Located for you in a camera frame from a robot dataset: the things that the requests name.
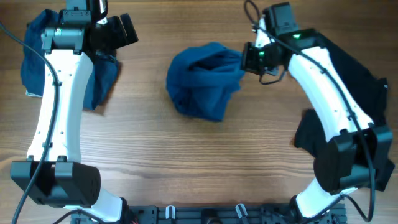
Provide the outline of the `blue polo shirt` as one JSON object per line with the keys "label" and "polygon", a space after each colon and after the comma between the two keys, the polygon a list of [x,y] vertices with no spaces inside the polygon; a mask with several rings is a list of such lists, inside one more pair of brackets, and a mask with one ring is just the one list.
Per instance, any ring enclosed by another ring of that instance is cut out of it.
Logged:
{"label": "blue polo shirt", "polygon": [[210,42],[178,53],[167,72],[166,90],[175,109],[189,117],[220,122],[245,74],[242,53]]}

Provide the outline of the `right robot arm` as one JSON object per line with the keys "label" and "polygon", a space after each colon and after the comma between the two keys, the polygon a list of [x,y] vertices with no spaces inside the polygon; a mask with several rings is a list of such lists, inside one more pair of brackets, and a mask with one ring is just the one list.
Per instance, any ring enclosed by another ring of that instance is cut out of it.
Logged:
{"label": "right robot arm", "polygon": [[291,199],[285,218],[291,223],[314,222],[352,192],[368,188],[369,210],[362,218],[371,221],[376,192],[386,189],[395,168],[388,158],[390,128],[376,125],[357,104],[320,33],[301,29],[289,3],[257,10],[249,20],[257,37],[244,46],[242,69],[280,80],[283,67],[306,93],[325,135],[326,148],[313,163],[315,177]]}

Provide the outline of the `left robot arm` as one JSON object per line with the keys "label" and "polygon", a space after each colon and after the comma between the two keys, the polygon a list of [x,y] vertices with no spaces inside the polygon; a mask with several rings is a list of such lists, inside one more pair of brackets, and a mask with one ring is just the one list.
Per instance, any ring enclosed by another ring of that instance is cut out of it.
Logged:
{"label": "left robot arm", "polygon": [[81,163],[80,124],[95,56],[137,42],[127,14],[107,19],[106,1],[67,1],[62,18],[41,35],[45,64],[37,129],[24,161],[11,164],[22,200],[64,208],[97,223],[136,223],[126,200],[101,185],[96,167]]}

